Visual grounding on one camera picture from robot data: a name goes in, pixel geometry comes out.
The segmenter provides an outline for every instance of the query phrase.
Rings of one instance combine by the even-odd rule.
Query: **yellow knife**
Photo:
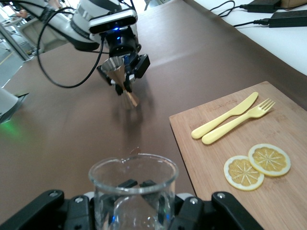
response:
[[[257,92],[253,92],[248,98],[238,104],[236,107],[232,108],[228,112],[224,113],[223,115],[219,116],[218,118],[198,127],[197,129],[193,130],[191,136],[194,139],[201,138],[206,133],[210,132],[212,129],[217,127],[220,123],[225,121],[227,118],[235,115],[240,115],[248,110],[251,105],[255,102],[258,97]]]

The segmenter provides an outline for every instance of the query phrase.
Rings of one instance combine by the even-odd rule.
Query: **copper jigger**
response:
[[[124,81],[126,80],[124,59],[121,57],[110,57],[101,65],[101,70],[123,89],[123,106],[126,109],[135,108],[139,103],[139,99],[134,93],[128,92],[124,86]]]

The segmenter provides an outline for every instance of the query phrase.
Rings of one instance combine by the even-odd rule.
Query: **fork handle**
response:
[[[228,133],[230,130],[232,130],[233,128],[235,128],[249,118],[250,116],[248,114],[243,114],[236,119],[226,123],[225,125],[222,125],[217,129],[207,133],[205,136],[202,137],[201,141],[206,145],[212,144],[213,142],[224,136],[226,133]]]
[[[227,118],[229,118],[231,116],[232,116],[232,114],[229,113],[229,112],[224,113],[223,115],[217,117],[216,119],[209,121],[208,123],[206,123],[206,124],[196,128],[195,130],[193,130],[191,132],[191,136],[194,139],[201,138],[203,135],[210,132],[212,129],[217,127],[219,124],[221,124],[223,121],[225,121]]]

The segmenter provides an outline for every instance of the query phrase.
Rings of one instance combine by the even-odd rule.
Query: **black power brick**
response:
[[[307,26],[307,10],[276,12],[269,19],[269,27]]]
[[[240,8],[254,13],[274,13],[280,7],[282,0],[254,0]]]

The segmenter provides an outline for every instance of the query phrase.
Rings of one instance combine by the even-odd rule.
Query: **clear glass cup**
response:
[[[98,162],[89,171],[97,230],[167,230],[177,177],[175,163],[152,154]]]

